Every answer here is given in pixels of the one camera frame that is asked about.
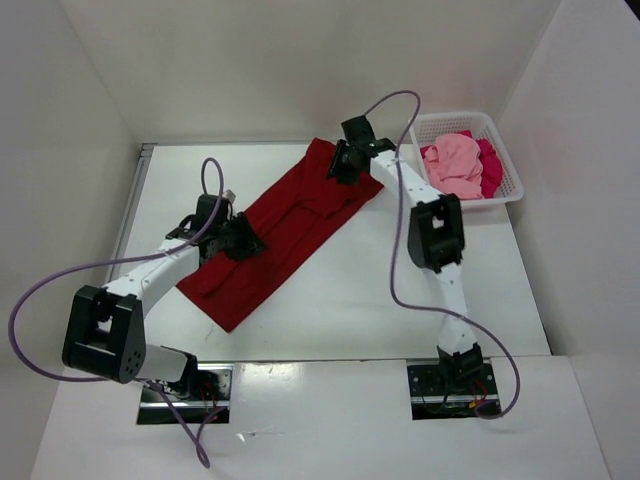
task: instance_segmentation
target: black joint motor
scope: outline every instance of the black joint motor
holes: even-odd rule
[[[407,248],[416,267],[440,273],[450,263],[460,264],[464,245],[462,209],[456,195],[441,195],[411,209]]]
[[[388,138],[376,139],[367,117],[361,115],[342,122],[345,140],[338,141],[327,178],[344,185],[358,183],[361,172],[368,172],[371,159],[396,149]]]
[[[235,195],[227,191],[220,199],[220,207],[211,225],[204,234],[197,239],[200,253],[200,266],[215,256],[218,252],[225,252],[234,261],[258,255],[267,247],[255,234],[247,217],[240,212],[232,216],[232,203]],[[203,194],[198,198],[196,213],[186,216],[166,238],[191,240],[203,228],[213,213],[218,196]]]
[[[100,328],[110,321],[108,331]],[[103,288],[82,287],[73,297],[62,362],[119,383],[133,380],[146,355],[142,302]]]
[[[465,390],[469,384],[478,376],[484,359],[482,350],[477,343],[473,348],[464,353],[454,353],[449,355],[438,348],[439,367],[442,381],[450,392]]]

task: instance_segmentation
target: white plastic basket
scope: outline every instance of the white plastic basket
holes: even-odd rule
[[[471,130],[473,138],[486,138],[491,142],[500,161],[502,162],[502,183],[494,198],[484,198],[482,200],[463,200],[462,207],[480,207],[490,205],[502,205],[507,202],[520,200],[524,195],[524,188],[516,172],[511,157],[502,143],[493,120],[489,115],[481,112],[451,112],[433,113],[428,115],[418,115],[409,134],[413,143],[414,153],[418,160],[422,178],[429,182],[427,171],[420,155],[420,148],[433,145],[436,137],[445,133],[456,133],[462,130]]]

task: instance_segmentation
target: red towel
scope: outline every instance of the red towel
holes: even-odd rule
[[[218,254],[178,284],[227,332],[282,285],[382,188],[368,173],[357,185],[327,179],[335,145],[314,139],[302,160],[245,211],[267,250],[241,262]]]
[[[460,135],[466,135],[467,137],[473,138],[471,135],[471,130],[463,130],[461,132],[456,132]],[[503,168],[502,162],[498,157],[498,154],[493,149],[491,142],[484,138],[476,140],[478,146],[480,147],[480,163],[482,163],[482,174],[481,174],[481,182],[480,182],[480,190],[482,191],[482,196],[484,198],[493,198],[496,194],[496,190],[500,187],[502,183],[502,175]],[[429,150],[431,145],[427,145],[426,147],[422,147],[420,149],[420,155],[424,158],[425,153]]]

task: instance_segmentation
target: pink cloth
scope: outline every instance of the pink cloth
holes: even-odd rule
[[[465,134],[449,133],[436,138],[423,153],[429,182],[443,193],[455,193],[460,200],[484,198],[480,147]]]
[[[471,134],[471,130],[460,130],[459,132],[456,132],[458,135],[464,135],[465,137],[469,137],[469,138],[473,138],[473,135]],[[429,150],[433,145],[427,145],[426,147],[422,147],[420,149],[420,155],[422,155],[422,158],[424,158],[424,156],[427,153],[427,150]]]

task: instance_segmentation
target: white panel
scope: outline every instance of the white panel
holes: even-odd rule
[[[305,150],[306,145],[285,144],[156,147],[126,255],[153,251],[158,239],[193,212],[201,193],[200,165],[208,156],[220,161],[225,188],[237,195],[234,208],[244,210]],[[411,147],[402,152],[413,163]],[[210,189],[217,188],[215,172],[207,179]],[[442,315],[405,310],[389,294],[396,215],[396,196],[379,193],[231,334],[177,289],[170,290],[149,312],[147,342],[224,362],[435,357]],[[462,281],[471,318],[516,355],[548,355],[506,209],[465,212],[464,222]],[[401,298],[443,305],[440,285],[432,279],[432,286],[415,268],[406,241],[397,273]],[[484,334],[478,340],[487,356],[502,355]]]
[[[489,422],[412,421],[403,361],[238,365],[210,471],[178,425],[135,425],[139,386],[61,385],[32,480],[608,479],[569,361],[518,364],[520,404]],[[506,399],[513,373],[494,369]]]
[[[138,140],[183,142],[337,134],[407,87],[495,117],[557,0],[61,3]]]
[[[499,122],[525,186],[510,213],[552,347],[602,353],[576,373],[616,479],[640,467],[629,451],[640,440],[639,45],[622,0],[563,1]]]
[[[17,365],[9,310],[36,280],[108,257],[135,168],[131,133],[55,0],[0,2],[0,476],[28,478],[57,382]],[[46,288],[18,320],[29,356],[60,370],[73,292]]]

